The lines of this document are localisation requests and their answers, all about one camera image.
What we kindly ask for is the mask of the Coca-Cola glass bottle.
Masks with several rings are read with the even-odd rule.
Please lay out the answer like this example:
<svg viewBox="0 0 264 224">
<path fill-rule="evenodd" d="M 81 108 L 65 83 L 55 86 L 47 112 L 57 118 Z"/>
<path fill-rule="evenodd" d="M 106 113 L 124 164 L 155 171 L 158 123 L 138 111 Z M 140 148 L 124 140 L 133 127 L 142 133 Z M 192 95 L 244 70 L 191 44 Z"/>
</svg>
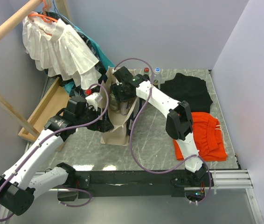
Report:
<svg viewBox="0 0 264 224">
<path fill-rule="evenodd" d="M 150 77 L 149 77 L 149 68 L 148 67 L 145 67 L 143 69 L 143 76 L 147 79 L 147 80 L 150 80 Z"/>
</svg>

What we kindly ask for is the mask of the green glass bottle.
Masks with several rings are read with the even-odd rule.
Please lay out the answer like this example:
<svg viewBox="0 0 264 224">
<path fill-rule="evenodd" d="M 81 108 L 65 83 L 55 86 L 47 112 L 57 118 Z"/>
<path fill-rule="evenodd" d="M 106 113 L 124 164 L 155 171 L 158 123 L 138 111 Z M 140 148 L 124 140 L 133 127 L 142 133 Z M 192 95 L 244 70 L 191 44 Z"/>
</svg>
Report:
<svg viewBox="0 0 264 224">
<path fill-rule="evenodd" d="M 155 80 L 153 81 L 153 85 L 154 85 L 157 89 L 159 88 L 159 87 L 158 87 L 158 84 L 159 84 L 158 80 L 155 79 Z"/>
</svg>

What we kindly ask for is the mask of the blue-cap water bottle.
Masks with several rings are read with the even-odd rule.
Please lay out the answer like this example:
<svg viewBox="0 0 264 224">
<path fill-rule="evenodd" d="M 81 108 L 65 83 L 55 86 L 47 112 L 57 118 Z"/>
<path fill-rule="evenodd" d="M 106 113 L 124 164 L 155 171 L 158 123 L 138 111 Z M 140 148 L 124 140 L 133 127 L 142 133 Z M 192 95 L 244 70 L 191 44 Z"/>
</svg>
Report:
<svg viewBox="0 0 264 224">
<path fill-rule="evenodd" d="M 160 85 L 161 85 L 161 81 L 162 81 L 162 75 L 161 75 L 161 70 L 160 68 L 155 68 L 154 69 L 154 78 L 153 80 L 158 80 L 159 84 L 158 84 L 158 89 L 160 90 Z"/>
</svg>

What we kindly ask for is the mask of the beige canvas tote bag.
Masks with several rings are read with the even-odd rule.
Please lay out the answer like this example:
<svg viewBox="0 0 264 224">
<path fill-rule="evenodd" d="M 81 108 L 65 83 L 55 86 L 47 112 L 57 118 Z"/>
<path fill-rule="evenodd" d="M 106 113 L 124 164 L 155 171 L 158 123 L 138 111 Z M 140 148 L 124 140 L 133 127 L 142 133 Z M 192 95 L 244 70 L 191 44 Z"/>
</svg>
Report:
<svg viewBox="0 0 264 224">
<path fill-rule="evenodd" d="M 113 75 L 113 69 L 113 67 L 108 67 L 106 72 L 107 80 L 102 82 L 102 85 L 108 92 L 108 96 L 110 96 L 111 94 L 111 84 L 114 84 L 116 82 L 116 78 Z M 103 111 L 106 107 L 107 98 L 102 88 L 100 88 L 99 93 L 102 95 L 102 100 L 99 102 L 98 105 Z M 120 108 L 118 111 L 113 111 L 110 107 L 108 107 L 108 110 L 105 115 L 108 115 L 109 121 L 113 124 L 113 129 L 108 132 L 101 133 L 101 144 L 116 146 L 128 145 L 130 138 L 129 131 L 131 129 L 130 126 L 132 126 L 132 119 L 134 115 L 137 115 L 139 111 L 139 109 L 135 109 L 137 101 L 139 101 L 137 97 L 128 100 L 129 111 L 125 115 L 122 115 L 120 113 Z"/>
</svg>

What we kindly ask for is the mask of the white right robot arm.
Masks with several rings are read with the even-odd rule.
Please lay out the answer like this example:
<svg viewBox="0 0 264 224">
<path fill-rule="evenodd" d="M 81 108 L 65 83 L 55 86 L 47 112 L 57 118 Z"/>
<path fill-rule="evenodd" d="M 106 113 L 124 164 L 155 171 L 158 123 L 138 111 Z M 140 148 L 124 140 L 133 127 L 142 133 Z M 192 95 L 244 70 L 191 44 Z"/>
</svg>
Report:
<svg viewBox="0 0 264 224">
<path fill-rule="evenodd" d="M 193 134 L 193 118 L 190 106 L 186 101 L 179 102 L 153 85 L 153 79 L 148 76 L 132 75 L 125 67 L 114 68 L 121 96 L 138 97 L 145 100 L 144 105 L 150 103 L 166 118 L 166 132 L 178 145 L 184 156 L 183 164 L 187 172 L 188 183 L 197 186 L 207 174 L 207 165 L 199 156 Z"/>
</svg>

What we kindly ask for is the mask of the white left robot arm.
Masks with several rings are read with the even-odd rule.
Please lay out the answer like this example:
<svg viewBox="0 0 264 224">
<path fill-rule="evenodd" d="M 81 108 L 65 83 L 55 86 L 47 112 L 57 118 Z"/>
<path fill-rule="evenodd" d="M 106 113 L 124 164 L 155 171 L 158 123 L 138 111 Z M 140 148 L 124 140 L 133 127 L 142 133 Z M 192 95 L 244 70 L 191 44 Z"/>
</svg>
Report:
<svg viewBox="0 0 264 224">
<path fill-rule="evenodd" d="M 103 131 L 105 111 L 99 108 L 102 96 L 72 97 L 67 106 L 51 117 L 29 150 L 4 174 L 0 175 L 0 205 L 19 216 L 33 201 L 56 186 L 78 190 L 76 170 L 62 162 L 47 173 L 34 177 L 38 167 L 60 147 L 77 128 Z"/>
</svg>

